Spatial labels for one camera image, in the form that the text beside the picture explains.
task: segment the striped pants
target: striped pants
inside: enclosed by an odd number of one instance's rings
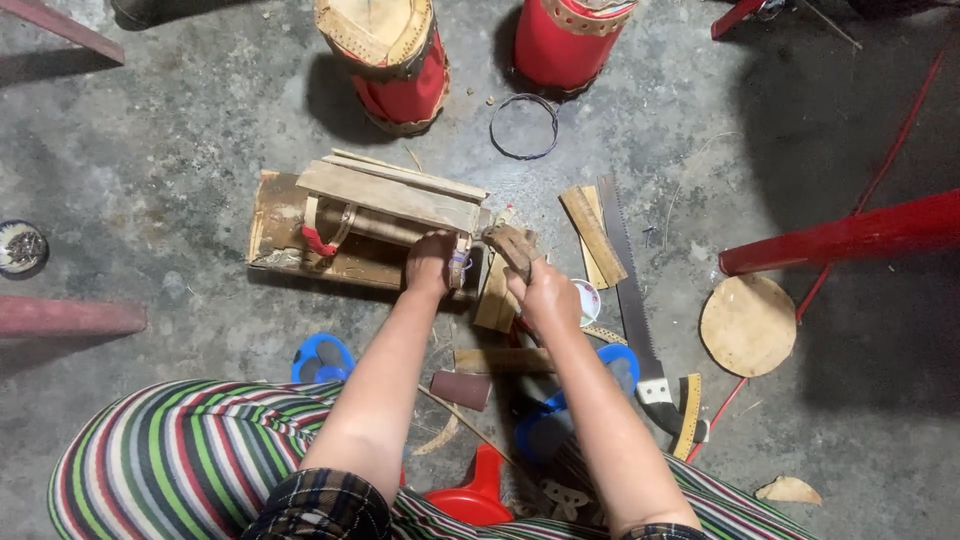
[[[297,465],[342,387],[216,380],[165,382],[105,408],[50,480],[62,538],[235,538]],[[579,453],[565,461],[587,480]],[[667,457],[709,538],[813,537],[774,508]],[[604,528],[521,519],[475,528],[401,488],[396,538],[606,539]]]

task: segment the red cloth wrapping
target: red cloth wrapping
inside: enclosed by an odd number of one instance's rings
[[[602,16],[573,0],[556,0],[553,13],[544,4],[549,6],[545,0],[523,3],[514,42],[514,66],[536,85],[564,91],[580,89],[600,72],[623,29],[625,17],[636,4]],[[566,17],[566,12],[589,21]],[[603,22],[608,20],[610,27]],[[585,32],[587,27],[603,35],[574,33]]]
[[[351,75],[350,79],[364,107],[378,119],[393,124],[432,120],[448,87],[446,53],[440,32],[434,33],[423,68],[411,80],[377,83],[359,75]]]

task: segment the plaid shirt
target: plaid shirt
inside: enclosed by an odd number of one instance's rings
[[[390,507],[366,480],[332,469],[291,475],[270,494],[242,540],[386,539]],[[698,530],[673,524],[635,528],[623,540],[706,540]]]

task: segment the red table leg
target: red table leg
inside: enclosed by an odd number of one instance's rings
[[[713,24],[710,25],[710,37],[719,39],[734,24],[743,20],[750,13],[759,10],[763,2],[764,0],[740,0],[730,11],[713,21]]]
[[[137,304],[0,296],[0,338],[124,335],[147,328]]]
[[[0,0],[0,10],[11,12],[42,29],[49,30],[60,37],[66,37],[74,43],[96,51],[117,63],[124,62],[124,52],[120,45],[86,28],[63,13],[48,8],[39,0]]]
[[[720,254],[728,276],[801,263],[960,247],[960,189],[787,233]]]

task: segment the person's left hand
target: person's left hand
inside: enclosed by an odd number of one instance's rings
[[[457,234],[431,231],[410,248],[407,257],[407,290],[422,292],[437,302],[450,289],[450,258],[457,246]]]

